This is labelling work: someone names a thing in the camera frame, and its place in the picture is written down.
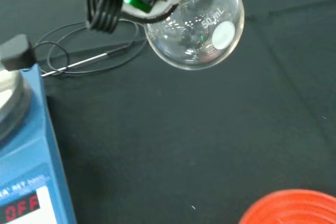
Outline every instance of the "black surface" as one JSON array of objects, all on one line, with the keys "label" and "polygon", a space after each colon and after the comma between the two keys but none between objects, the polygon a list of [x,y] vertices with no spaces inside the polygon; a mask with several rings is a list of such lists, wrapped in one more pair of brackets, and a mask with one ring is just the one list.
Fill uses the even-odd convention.
[{"label": "black surface", "polygon": [[[214,68],[178,70],[146,47],[111,72],[45,80],[79,223],[234,224],[274,190],[336,196],[336,1],[243,1],[241,42]],[[0,41],[84,17],[79,0],[0,6]],[[87,57],[132,35],[68,48]]]}]

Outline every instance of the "metal probe rod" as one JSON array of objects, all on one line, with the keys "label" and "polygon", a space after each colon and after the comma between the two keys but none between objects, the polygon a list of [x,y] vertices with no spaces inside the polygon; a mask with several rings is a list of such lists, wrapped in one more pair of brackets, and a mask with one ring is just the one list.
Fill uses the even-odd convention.
[{"label": "metal probe rod", "polygon": [[[107,56],[107,55],[108,55],[108,54],[105,52],[105,53],[103,53],[103,54],[101,54],[101,55],[97,55],[97,56],[91,57],[91,58],[86,59],[86,60],[78,61],[78,62],[76,62],[76,63],[74,63],[74,64],[69,65],[67,68],[73,68],[73,67],[75,67],[75,66],[82,65],[82,64],[84,64],[84,63],[86,63],[86,62],[93,61],[93,60],[99,59],[99,58],[104,57],[104,56]],[[58,71],[62,71],[62,70],[64,70],[64,69],[66,69],[66,67],[62,67],[62,68],[58,69]],[[49,72],[49,73],[44,73],[44,74],[42,74],[41,76],[42,76],[42,77],[51,76],[51,75],[54,74],[54,73],[57,73],[57,71],[52,71],[52,72]]]}]

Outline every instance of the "black cable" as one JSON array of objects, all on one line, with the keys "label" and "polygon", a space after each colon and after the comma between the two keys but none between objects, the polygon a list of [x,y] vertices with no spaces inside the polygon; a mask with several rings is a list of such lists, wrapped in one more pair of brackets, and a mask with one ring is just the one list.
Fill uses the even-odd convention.
[{"label": "black cable", "polygon": [[[111,54],[114,54],[114,53],[116,53],[116,52],[120,52],[120,51],[122,51],[122,50],[125,50],[125,49],[131,47],[131,46],[134,44],[135,39],[136,39],[136,37],[137,37],[138,34],[139,34],[139,26],[137,25],[137,23],[132,22],[132,21],[129,21],[129,20],[126,20],[126,19],[121,19],[121,20],[119,20],[119,21],[122,21],[122,22],[130,22],[130,23],[132,23],[132,24],[135,26],[134,37],[133,37],[133,39],[130,40],[130,42],[128,42],[127,44],[125,44],[125,45],[123,45],[123,46],[121,46],[121,47],[113,48],[112,50],[106,51],[105,53],[106,53],[107,55],[111,55]],[[73,32],[71,32],[71,33],[68,33],[67,35],[63,36],[60,40],[57,41],[57,44],[61,43],[64,39],[66,39],[67,37],[71,36],[73,33],[77,32],[77,31],[79,31],[79,30],[80,30],[80,29],[75,30],[75,31],[73,31]],[[51,64],[51,62],[50,62],[50,56],[51,56],[51,51],[52,51],[52,50],[53,50],[53,48],[51,48],[51,50],[49,51],[49,54],[48,54],[48,58],[47,58],[47,60],[49,59],[49,61],[48,61],[48,66],[49,66],[52,70],[58,72],[58,73],[53,74],[52,76],[57,76],[57,75],[62,74],[62,73],[65,73],[65,74],[72,74],[72,75],[74,75],[74,74],[86,74],[86,73],[96,73],[96,72],[107,71],[107,70],[109,70],[109,69],[114,69],[114,68],[116,68],[116,67],[118,67],[118,66],[122,66],[122,65],[126,64],[127,62],[129,62],[130,60],[132,60],[133,58],[135,58],[135,57],[137,56],[137,54],[140,52],[140,51],[137,52],[133,57],[129,58],[128,60],[123,61],[123,62],[121,62],[121,63],[118,64],[118,65],[115,65],[115,66],[112,66],[112,67],[108,67],[108,68],[97,69],[97,70],[89,70],[89,71],[66,71],[66,70],[68,69],[68,68],[66,68],[66,69],[64,69],[64,70],[62,70],[62,71],[59,71],[59,70],[57,70],[54,66],[52,66],[52,64]]]},{"label": "black cable", "polygon": [[64,47],[62,47],[60,44],[58,44],[56,42],[53,42],[53,41],[44,41],[44,42],[41,42],[41,43],[37,44],[34,47],[34,50],[36,50],[38,47],[40,47],[42,45],[46,45],[46,44],[53,44],[54,46],[56,46],[59,49],[61,49],[65,53],[65,55],[67,56],[67,66],[70,65],[70,56],[69,56],[68,51]]},{"label": "black cable", "polygon": [[108,70],[116,69],[116,68],[121,67],[122,65],[125,65],[126,63],[134,60],[138,56],[140,51],[145,47],[146,44],[147,44],[147,39],[144,40],[143,44],[138,48],[138,50],[131,57],[129,57],[128,59],[124,60],[121,63],[118,63],[117,65],[110,66],[110,67],[107,67],[107,68],[97,69],[97,70],[74,71],[74,72],[66,71],[64,73],[66,73],[66,74],[87,74],[87,73],[105,72],[105,71],[108,71]]},{"label": "black cable", "polygon": [[[135,22],[133,22],[133,21],[130,21],[130,20],[126,20],[126,19],[121,19],[120,21],[122,21],[122,22],[130,22],[130,23],[132,23],[132,24],[135,26],[134,37],[133,37],[133,39],[132,39],[130,42],[128,42],[127,44],[125,44],[125,45],[123,45],[123,46],[120,46],[120,47],[118,47],[118,48],[114,48],[114,49],[112,49],[112,50],[106,51],[106,54],[107,54],[107,55],[111,55],[111,54],[114,54],[114,53],[117,53],[117,52],[120,52],[120,51],[122,51],[122,50],[125,50],[125,49],[129,48],[130,46],[133,45],[133,43],[135,42],[136,37],[137,37],[138,34],[139,34],[139,26],[138,26],[137,23],[135,23]],[[109,70],[109,69],[117,68],[117,67],[119,67],[119,66],[122,66],[122,65],[126,64],[127,62],[131,61],[132,59],[134,59],[134,58],[137,56],[137,54],[142,50],[142,48],[143,48],[143,47],[145,46],[145,44],[146,44],[146,41],[145,41],[145,43],[140,47],[140,49],[135,53],[135,55],[133,55],[132,57],[128,58],[127,60],[125,60],[125,61],[123,61],[123,62],[121,62],[121,63],[119,63],[119,64],[117,64],[117,65],[115,65],[115,66],[111,66],[111,67],[107,67],[107,68],[103,68],[103,69],[97,69],[97,70],[89,70],[89,71],[66,71],[66,70],[68,69],[68,65],[70,65],[70,55],[69,55],[68,51],[60,45],[60,43],[61,43],[63,40],[65,40],[66,38],[68,38],[69,36],[71,36],[71,35],[73,35],[73,34],[75,34],[75,33],[78,33],[78,32],[80,32],[80,31],[84,31],[84,30],[86,30],[86,28],[85,28],[85,27],[80,27],[80,28],[78,28],[78,29],[76,29],[76,30],[74,30],[74,31],[71,31],[71,32],[69,32],[68,34],[64,35],[64,36],[63,36],[61,39],[59,39],[57,42],[53,42],[53,41],[44,41],[44,42],[41,42],[41,41],[43,41],[43,40],[44,40],[45,38],[47,38],[48,36],[50,36],[51,34],[57,32],[57,31],[59,31],[59,30],[61,30],[61,29],[64,29],[64,28],[66,28],[66,27],[70,27],[70,26],[74,26],[74,25],[80,25],[80,24],[84,24],[84,22],[78,22],[78,23],[73,23],[73,24],[69,24],[69,25],[64,25],[64,26],[58,27],[58,28],[56,28],[56,29],[54,29],[54,30],[48,32],[47,34],[43,35],[43,36],[41,37],[41,39],[38,41],[38,43],[36,43],[36,45],[35,45],[34,48],[37,48],[37,47],[39,47],[40,45],[53,44],[53,47],[49,50],[48,55],[47,55],[47,63],[48,63],[48,66],[49,66],[53,71],[56,71],[57,73],[54,73],[54,74],[51,75],[51,76],[58,76],[58,75],[63,74],[63,73],[65,73],[65,74],[72,74],[72,75],[74,75],[74,74],[85,74],[85,73],[94,73],[94,72],[107,71],[107,70]],[[52,63],[51,63],[51,54],[52,54],[52,52],[53,52],[53,50],[54,50],[55,47],[60,48],[60,49],[65,53],[65,56],[66,56],[66,59],[67,59],[67,66],[66,66],[65,69],[62,70],[62,71],[56,69],[56,68],[52,65]]]},{"label": "black cable", "polygon": [[85,0],[87,27],[112,33],[118,24],[122,4],[123,0]]},{"label": "black cable", "polygon": [[[68,34],[64,35],[60,40],[58,40],[58,41],[56,42],[56,44],[59,44],[59,45],[60,45],[60,43],[61,43],[64,39],[68,38],[69,36],[71,36],[71,35],[73,35],[73,34],[75,34],[75,33],[78,33],[78,32],[80,32],[80,31],[84,31],[84,30],[87,30],[86,27],[81,27],[81,28],[78,28],[78,29],[76,29],[76,30],[74,30],[74,31],[71,31],[71,32],[69,32]],[[51,68],[53,71],[56,71],[56,72],[57,72],[57,73],[54,73],[53,76],[58,76],[58,75],[60,75],[60,74],[62,74],[62,73],[65,73],[65,72],[67,71],[68,66],[70,65],[70,58],[68,59],[68,55],[66,55],[66,57],[67,57],[67,65],[66,65],[66,67],[65,67],[64,70],[60,71],[60,70],[54,68],[53,65],[51,64],[51,54],[52,54],[52,52],[53,52],[53,50],[54,50],[55,47],[56,47],[56,45],[53,45],[52,48],[49,50],[49,53],[48,53],[48,55],[47,55],[47,64],[48,64],[48,67],[49,67],[49,68]]]},{"label": "black cable", "polygon": [[38,44],[40,44],[45,38],[47,38],[49,35],[59,31],[59,30],[62,30],[66,27],[70,27],[70,26],[75,26],[75,25],[80,25],[80,24],[85,24],[84,22],[77,22],[77,23],[72,23],[72,24],[69,24],[69,25],[64,25],[64,26],[61,26],[61,27],[58,27],[58,28],[55,28],[54,30],[51,30],[50,32],[48,32],[47,34],[43,35],[35,44],[35,46],[37,46]]}]

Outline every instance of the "coiled cable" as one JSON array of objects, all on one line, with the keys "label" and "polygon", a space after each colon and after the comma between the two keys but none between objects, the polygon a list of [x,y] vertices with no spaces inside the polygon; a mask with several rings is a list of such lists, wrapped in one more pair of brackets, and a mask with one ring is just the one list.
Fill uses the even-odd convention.
[{"label": "coiled cable", "polygon": [[118,24],[123,0],[85,0],[87,28],[112,33]]}]

